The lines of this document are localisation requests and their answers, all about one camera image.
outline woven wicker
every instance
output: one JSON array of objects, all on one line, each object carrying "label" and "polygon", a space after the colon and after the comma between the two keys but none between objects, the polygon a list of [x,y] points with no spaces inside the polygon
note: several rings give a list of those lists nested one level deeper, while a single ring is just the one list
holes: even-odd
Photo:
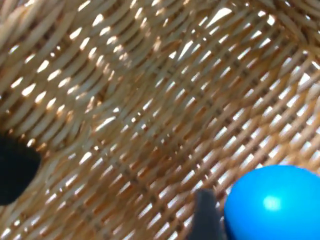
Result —
[{"label": "woven wicker", "polygon": [[40,170],[0,239],[183,240],[262,165],[320,167],[317,0],[2,0],[0,130]]}]

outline blue egg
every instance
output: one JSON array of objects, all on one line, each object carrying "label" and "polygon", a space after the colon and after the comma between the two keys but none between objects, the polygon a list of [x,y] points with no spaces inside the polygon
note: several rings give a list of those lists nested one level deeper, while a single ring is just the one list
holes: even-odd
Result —
[{"label": "blue egg", "polygon": [[255,169],[224,206],[229,240],[320,240],[320,177],[291,165]]}]

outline black object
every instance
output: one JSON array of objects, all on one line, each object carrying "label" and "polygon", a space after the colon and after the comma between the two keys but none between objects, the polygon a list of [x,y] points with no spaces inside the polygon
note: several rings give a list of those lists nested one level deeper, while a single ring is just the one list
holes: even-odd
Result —
[{"label": "black object", "polygon": [[225,240],[217,200],[212,190],[199,189],[195,193],[195,209],[191,231],[186,240]]},{"label": "black object", "polygon": [[33,148],[0,134],[0,205],[16,201],[37,174],[41,156]]}]

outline plastic egg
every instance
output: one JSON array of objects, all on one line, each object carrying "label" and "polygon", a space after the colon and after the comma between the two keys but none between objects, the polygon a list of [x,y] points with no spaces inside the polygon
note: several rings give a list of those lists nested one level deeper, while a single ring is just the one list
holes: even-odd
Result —
[{"label": "plastic egg", "polygon": [[229,240],[319,240],[320,177],[296,166],[255,169],[224,206]]}]

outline wicker basket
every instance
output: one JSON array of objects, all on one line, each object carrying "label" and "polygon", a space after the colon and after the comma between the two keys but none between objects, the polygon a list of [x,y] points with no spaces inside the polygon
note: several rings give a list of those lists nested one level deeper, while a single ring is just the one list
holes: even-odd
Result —
[{"label": "wicker basket", "polygon": [[223,208],[254,168],[320,167],[317,0],[0,10],[0,131],[43,155],[1,240],[183,240],[195,189]]}]

